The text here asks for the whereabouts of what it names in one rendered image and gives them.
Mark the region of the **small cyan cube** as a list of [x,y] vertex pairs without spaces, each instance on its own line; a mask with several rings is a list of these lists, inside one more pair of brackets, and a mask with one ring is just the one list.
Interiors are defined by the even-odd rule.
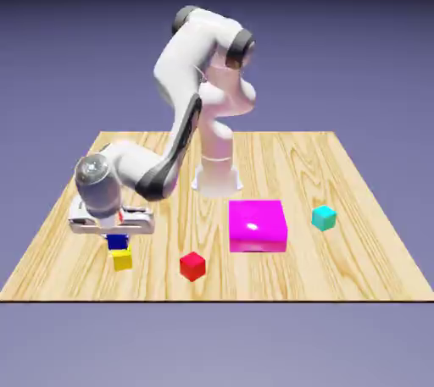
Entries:
[[337,212],[326,205],[318,206],[312,211],[311,224],[321,231],[332,229],[337,221]]

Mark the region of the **small red cube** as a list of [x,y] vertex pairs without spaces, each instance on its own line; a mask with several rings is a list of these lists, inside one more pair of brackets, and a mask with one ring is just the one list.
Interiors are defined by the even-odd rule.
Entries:
[[190,252],[180,258],[180,273],[191,282],[206,274],[206,261],[196,252]]

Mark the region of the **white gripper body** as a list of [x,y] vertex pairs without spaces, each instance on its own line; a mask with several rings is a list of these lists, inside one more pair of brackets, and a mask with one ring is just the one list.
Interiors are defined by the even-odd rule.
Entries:
[[146,207],[124,205],[115,215],[95,218],[80,197],[75,197],[69,210],[70,229],[76,234],[147,235],[154,232],[153,212]]

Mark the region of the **large magenta box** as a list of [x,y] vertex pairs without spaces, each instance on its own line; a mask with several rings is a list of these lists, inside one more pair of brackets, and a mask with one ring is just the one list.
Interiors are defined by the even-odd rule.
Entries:
[[285,252],[287,222],[281,200],[229,200],[230,252]]

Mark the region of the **small yellow cube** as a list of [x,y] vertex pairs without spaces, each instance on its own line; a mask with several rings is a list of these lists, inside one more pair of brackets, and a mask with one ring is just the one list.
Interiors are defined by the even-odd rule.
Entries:
[[125,249],[109,250],[109,254],[113,258],[115,271],[119,272],[132,268],[131,248],[129,246]]

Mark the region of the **small blue cube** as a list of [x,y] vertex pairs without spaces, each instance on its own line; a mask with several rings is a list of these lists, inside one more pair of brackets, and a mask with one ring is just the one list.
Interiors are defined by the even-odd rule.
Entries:
[[127,234],[106,234],[105,239],[110,251],[127,250],[129,247],[129,236]]

